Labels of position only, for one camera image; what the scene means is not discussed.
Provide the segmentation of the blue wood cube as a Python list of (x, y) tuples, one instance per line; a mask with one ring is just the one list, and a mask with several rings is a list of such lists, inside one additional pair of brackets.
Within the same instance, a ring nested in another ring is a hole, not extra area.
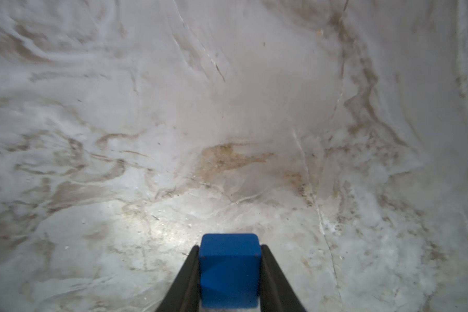
[(203, 308), (257, 308), (262, 256), (257, 235), (205, 234), (198, 256)]

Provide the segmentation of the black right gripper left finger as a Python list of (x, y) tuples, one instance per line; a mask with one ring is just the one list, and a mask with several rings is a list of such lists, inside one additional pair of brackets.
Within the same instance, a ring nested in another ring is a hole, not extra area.
[(178, 275), (156, 312), (198, 312), (200, 309), (200, 264), (198, 245), (192, 247)]

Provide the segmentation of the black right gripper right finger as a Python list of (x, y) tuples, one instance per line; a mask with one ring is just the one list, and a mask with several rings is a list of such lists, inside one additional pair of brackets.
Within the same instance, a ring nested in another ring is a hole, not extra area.
[(261, 312), (307, 312), (266, 244), (261, 245), (259, 297)]

